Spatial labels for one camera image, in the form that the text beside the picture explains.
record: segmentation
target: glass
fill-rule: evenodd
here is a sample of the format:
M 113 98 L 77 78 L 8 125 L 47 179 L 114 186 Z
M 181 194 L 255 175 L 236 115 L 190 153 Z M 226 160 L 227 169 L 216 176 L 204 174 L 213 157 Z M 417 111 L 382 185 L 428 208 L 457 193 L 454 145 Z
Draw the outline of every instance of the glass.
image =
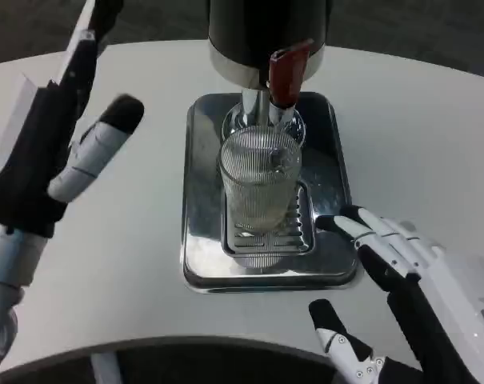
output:
M 275 228 L 294 197 L 301 162 L 300 145 L 276 128 L 252 126 L 229 136 L 218 163 L 235 225 Z

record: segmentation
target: robotic hand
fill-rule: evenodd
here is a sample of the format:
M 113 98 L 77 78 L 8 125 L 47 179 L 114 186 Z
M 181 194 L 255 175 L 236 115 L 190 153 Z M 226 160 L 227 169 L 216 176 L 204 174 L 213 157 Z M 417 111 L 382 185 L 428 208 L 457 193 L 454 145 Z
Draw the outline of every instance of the robotic hand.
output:
M 354 244 L 422 372 L 373 350 L 347 330 L 327 300 L 310 314 L 328 359 L 348 383 L 484 383 L 484 258 L 448 254 L 387 218 L 348 206 L 317 228 Z
M 46 87 L 20 85 L 0 133 L 0 363 L 17 331 L 13 307 L 62 219 L 142 120 L 143 104 L 118 97 L 70 145 L 92 89 L 96 62 L 122 0 L 87 0 L 58 74 Z

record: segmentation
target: metal grate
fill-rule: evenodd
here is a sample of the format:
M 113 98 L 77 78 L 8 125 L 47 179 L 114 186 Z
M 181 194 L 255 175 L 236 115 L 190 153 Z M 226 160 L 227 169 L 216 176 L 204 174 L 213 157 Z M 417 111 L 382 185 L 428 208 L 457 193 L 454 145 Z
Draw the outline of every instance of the metal grate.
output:
M 252 234 L 232 222 L 230 212 L 226 212 L 224 235 L 229 249 L 236 255 L 262 254 L 268 256 L 293 256 L 303 254 L 313 246 L 312 225 L 309 212 L 309 200 L 306 189 L 297 184 L 297 193 L 290 202 L 283 222 L 271 232 Z

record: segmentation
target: stainless steel tray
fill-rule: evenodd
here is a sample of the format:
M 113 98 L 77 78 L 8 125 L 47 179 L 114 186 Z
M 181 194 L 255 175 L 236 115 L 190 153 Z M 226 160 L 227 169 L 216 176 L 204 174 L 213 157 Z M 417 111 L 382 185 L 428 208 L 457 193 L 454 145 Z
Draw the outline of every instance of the stainless steel tray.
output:
M 188 113 L 182 222 L 186 281 L 209 292 L 347 284 L 358 269 L 353 250 L 337 234 L 314 228 L 317 216 L 336 214 L 350 203 L 332 106 L 320 94 L 301 94 L 297 108 L 307 132 L 297 203 L 290 203 L 288 226 L 254 238 L 230 221 L 217 167 L 222 121 L 239 101 L 240 94 L 208 94 Z M 293 231 L 293 224 L 301 229 Z

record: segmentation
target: round table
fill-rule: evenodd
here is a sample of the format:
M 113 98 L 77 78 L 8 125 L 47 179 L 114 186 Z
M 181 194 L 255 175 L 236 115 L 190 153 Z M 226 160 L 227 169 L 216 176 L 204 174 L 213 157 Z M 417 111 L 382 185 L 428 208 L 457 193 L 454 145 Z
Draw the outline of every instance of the round table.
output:
M 62 54 L 0 64 L 0 127 L 21 72 L 40 85 Z M 449 248 L 484 255 L 484 78 L 383 54 L 328 47 L 303 87 L 335 108 L 354 203 L 414 222 Z M 239 88 L 213 69 L 205 41 L 109 47 L 81 133 L 119 93 L 140 98 L 135 135 L 57 225 L 18 307 L 2 370 L 91 346 L 227 336 L 320 354 L 308 304 L 328 298 L 347 328 L 414 364 L 367 277 L 343 290 L 200 294 L 180 264 L 186 112 Z

